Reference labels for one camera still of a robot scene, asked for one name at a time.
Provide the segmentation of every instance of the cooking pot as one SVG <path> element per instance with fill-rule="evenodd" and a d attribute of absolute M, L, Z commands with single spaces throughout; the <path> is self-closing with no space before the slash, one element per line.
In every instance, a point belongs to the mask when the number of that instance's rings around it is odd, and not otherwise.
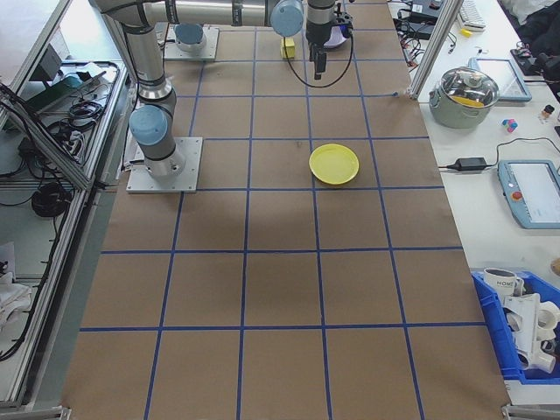
<path fill-rule="evenodd" d="M 498 85 L 482 72 L 453 68 L 430 92 L 430 110 L 438 123 L 470 129 L 482 122 L 500 99 Z"/>

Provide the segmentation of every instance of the power adapter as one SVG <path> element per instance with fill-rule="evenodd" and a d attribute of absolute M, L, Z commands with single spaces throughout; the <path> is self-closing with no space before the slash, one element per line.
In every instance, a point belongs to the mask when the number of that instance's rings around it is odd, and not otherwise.
<path fill-rule="evenodd" d="M 446 169 L 452 169 L 458 172 L 468 172 L 468 171 L 483 171 L 489 164 L 483 157 L 460 157 L 455 161 L 454 164 L 448 164 L 444 166 Z"/>

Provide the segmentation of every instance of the robotic arm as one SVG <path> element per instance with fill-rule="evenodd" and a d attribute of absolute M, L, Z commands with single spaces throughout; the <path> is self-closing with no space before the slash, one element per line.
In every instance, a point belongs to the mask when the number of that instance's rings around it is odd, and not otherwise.
<path fill-rule="evenodd" d="M 335 0 L 309 0 L 306 37 L 315 79 L 326 69 L 325 42 L 334 26 L 350 36 L 352 18 L 335 10 Z M 282 37 L 298 33 L 304 22 L 301 0 L 90 0 L 103 15 L 118 22 L 124 33 L 130 64 L 144 104 L 129 120 L 130 131 L 144 154 L 152 177 L 179 174 L 186 159 L 171 134 L 176 95 L 165 78 L 154 24 L 214 24 L 272 26 Z M 115 39 L 121 36 L 113 34 Z"/>
<path fill-rule="evenodd" d="M 305 37 L 309 43 L 309 61 L 315 67 L 314 79 L 319 81 L 326 70 L 325 43 L 330 39 L 334 26 L 339 26 L 342 36 L 352 36 L 352 17 L 341 11 L 335 0 L 310 0 L 307 10 Z"/>

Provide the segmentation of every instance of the tablet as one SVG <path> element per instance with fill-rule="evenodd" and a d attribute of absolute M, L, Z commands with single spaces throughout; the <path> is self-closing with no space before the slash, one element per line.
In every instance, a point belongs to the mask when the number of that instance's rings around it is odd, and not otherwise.
<path fill-rule="evenodd" d="M 560 228 L 560 177 L 549 160 L 498 163 L 498 178 L 507 203 L 527 229 Z"/>
<path fill-rule="evenodd" d="M 497 83 L 500 89 L 499 101 L 528 102 L 532 99 L 523 75 L 512 59 L 472 57 L 469 59 L 469 67 L 490 76 Z"/>

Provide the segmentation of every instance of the small toy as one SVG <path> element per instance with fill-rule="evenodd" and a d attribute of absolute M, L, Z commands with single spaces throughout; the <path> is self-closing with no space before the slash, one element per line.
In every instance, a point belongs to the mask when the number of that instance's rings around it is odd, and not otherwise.
<path fill-rule="evenodd" d="M 506 127 L 508 133 L 513 133 L 519 124 L 517 123 L 516 120 L 510 118 L 509 120 L 502 121 L 501 125 Z"/>

